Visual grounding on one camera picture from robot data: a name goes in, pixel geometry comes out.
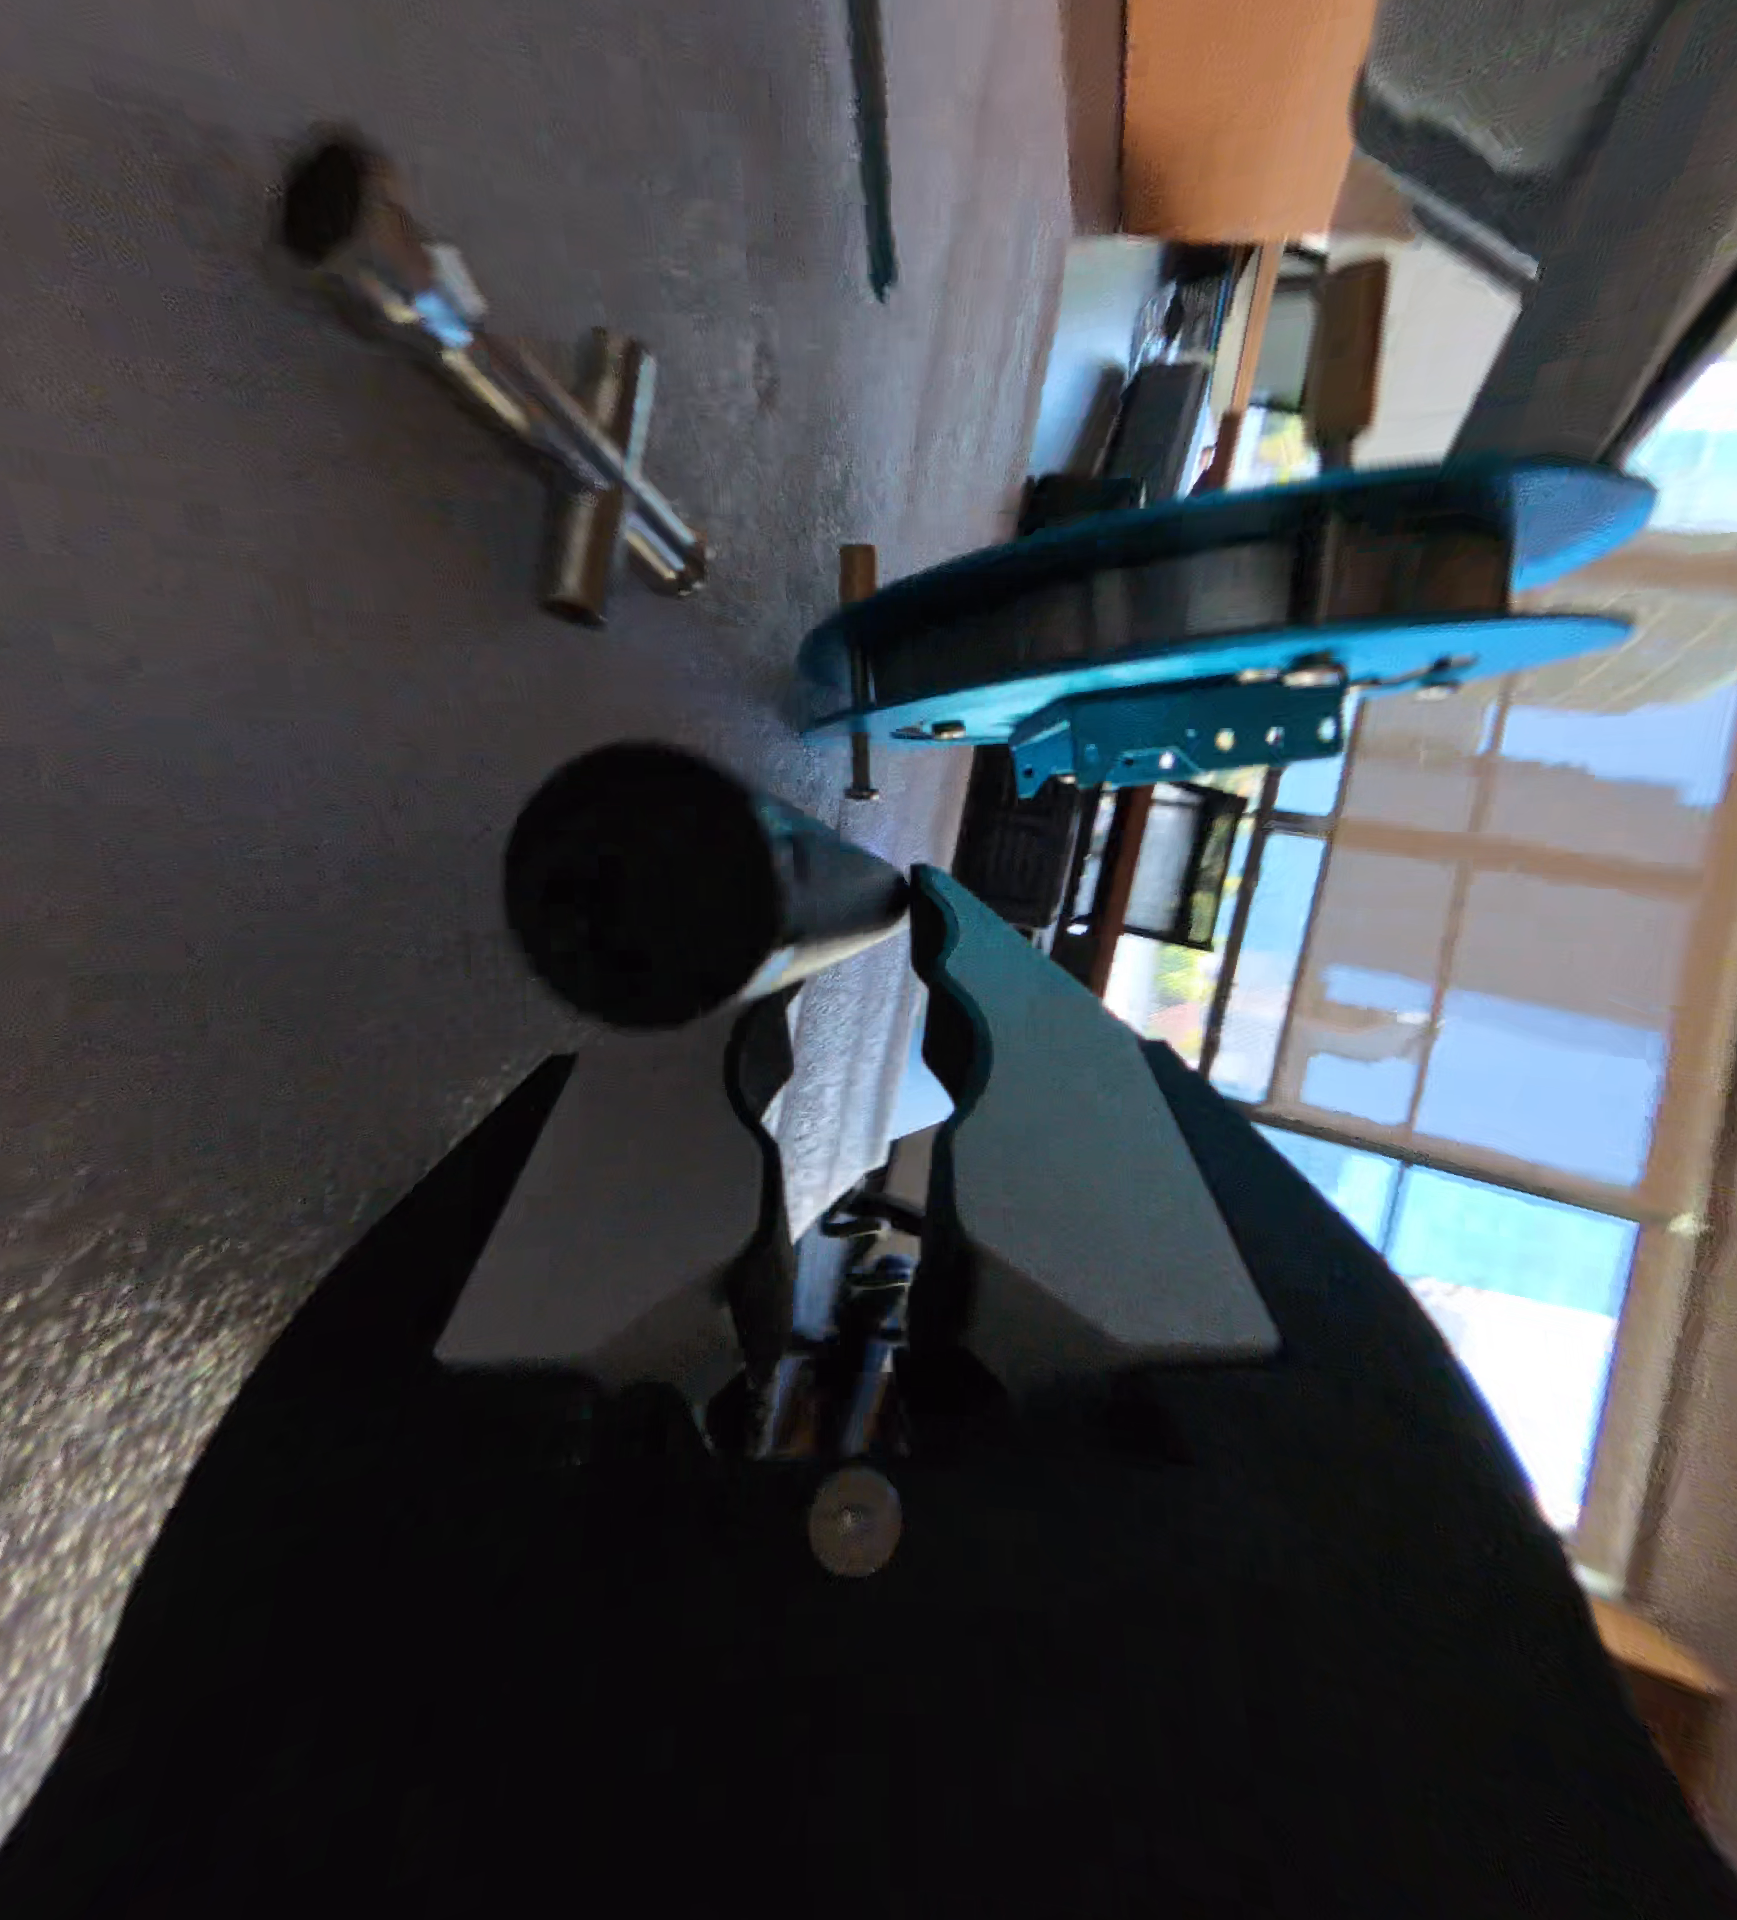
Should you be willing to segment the white foam mat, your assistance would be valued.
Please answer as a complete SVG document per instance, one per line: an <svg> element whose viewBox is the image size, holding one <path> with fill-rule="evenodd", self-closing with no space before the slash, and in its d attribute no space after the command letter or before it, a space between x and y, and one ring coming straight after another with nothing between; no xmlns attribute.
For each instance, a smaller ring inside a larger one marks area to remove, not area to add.
<svg viewBox="0 0 1737 1920"><path fill-rule="evenodd" d="M498 854L669 736L834 818L785 718L834 553L995 534L1072 235L1061 4L0 4L0 1843L211 1430L329 1264L576 1045ZM496 325L656 359L704 588L537 604L542 488L266 240L376 143Z"/></svg>

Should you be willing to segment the blue metal wheel assembly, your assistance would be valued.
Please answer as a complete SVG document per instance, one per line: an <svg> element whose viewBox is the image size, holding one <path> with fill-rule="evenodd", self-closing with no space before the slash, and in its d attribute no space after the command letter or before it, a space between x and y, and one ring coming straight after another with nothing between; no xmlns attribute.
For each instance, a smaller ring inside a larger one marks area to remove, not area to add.
<svg viewBox="0 0 1737 1920"><path fill-rule="evenodd" d="M1022 798L1333 759L1358 700L1619 646L1619 616L1518 600L1652 509L1608 467L1486 457L1076 519L833 612L801 651L801 732L1001 749Z"/></svg>

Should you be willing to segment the orange cardboard box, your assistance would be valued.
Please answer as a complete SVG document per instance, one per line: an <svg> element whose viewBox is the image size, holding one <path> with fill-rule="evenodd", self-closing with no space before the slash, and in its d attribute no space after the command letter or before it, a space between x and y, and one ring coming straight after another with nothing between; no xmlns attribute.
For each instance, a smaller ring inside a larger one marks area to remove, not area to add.
<svg viewBox="0 0 1737 1920"><path fill-rule="evenodd" d="M1183 245L1324 235L1377 16L1375 2L1128 2L1121 229Z"/></svg>

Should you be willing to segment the black precision screwdriver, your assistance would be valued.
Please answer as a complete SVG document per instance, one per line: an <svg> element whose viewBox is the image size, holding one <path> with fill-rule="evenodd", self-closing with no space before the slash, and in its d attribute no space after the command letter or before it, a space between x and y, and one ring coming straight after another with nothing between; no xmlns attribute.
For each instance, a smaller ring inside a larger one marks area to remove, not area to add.
<svg viewBox="0 0 1737 1920"><path fill-rule="evenodd" d="M893 938L909 882L695 753L618 740L561 766L518 812L503 907L553 999L616 1032L663 1034Z"/></svg>

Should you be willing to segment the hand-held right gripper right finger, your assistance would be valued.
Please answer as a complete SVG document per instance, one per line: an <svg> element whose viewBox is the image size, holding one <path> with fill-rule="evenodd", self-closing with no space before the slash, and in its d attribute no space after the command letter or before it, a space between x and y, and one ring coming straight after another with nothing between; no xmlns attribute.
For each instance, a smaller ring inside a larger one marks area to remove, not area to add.
<svg viewBox="0 0 1737 1920"><path fill-rule="evenodd" d="M1136 1034L949 875L910 872L929 1156L915 1358L987 1371L1255 1365L1281 1350Z"/></svg>

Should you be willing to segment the silver cross wrench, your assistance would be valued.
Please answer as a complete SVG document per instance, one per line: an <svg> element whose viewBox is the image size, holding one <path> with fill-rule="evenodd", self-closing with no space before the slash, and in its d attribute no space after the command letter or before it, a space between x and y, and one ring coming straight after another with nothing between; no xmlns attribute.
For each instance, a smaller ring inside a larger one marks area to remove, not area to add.
<svg viewBox="0 0 1737 1920"><path fill-rule="evenodd" d="M565 376L500 334L463 252L425 229L390 160L347 126L308 132L288 156L272 245L343 325L425 371L542 480L542 612L601 628L622 572L667 600L702 587L708 546L647 475L656 362L641 341L597 329Z"/></svg>

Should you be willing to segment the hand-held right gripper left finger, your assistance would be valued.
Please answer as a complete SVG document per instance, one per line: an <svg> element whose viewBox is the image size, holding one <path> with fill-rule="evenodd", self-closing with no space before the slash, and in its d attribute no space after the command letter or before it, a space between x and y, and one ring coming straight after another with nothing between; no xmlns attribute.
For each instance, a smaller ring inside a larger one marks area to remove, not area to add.
<svg viewBox="0 0 1737 1920"><path fill-rule="evenodd" d="M767 1112L793 1075L790 1001L576 1059L439 1336L447 1371L692 1405L772 1379L794 1257Z"/></svg>

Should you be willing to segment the large window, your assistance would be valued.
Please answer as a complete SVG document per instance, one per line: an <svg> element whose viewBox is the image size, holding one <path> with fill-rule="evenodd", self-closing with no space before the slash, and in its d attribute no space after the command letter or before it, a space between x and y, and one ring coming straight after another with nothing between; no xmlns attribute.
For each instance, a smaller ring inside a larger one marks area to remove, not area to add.
<svg viewBox="0 0 1737 1920"><path fill-rule="evenodd" d="M1288 775L1204 1043L1563 1532L1612 1478L1631 1300L1697 1235L1737 1001L1737 320L1628 469L1646 528L1520 609L1617 643L1379 697Z"/></svg>

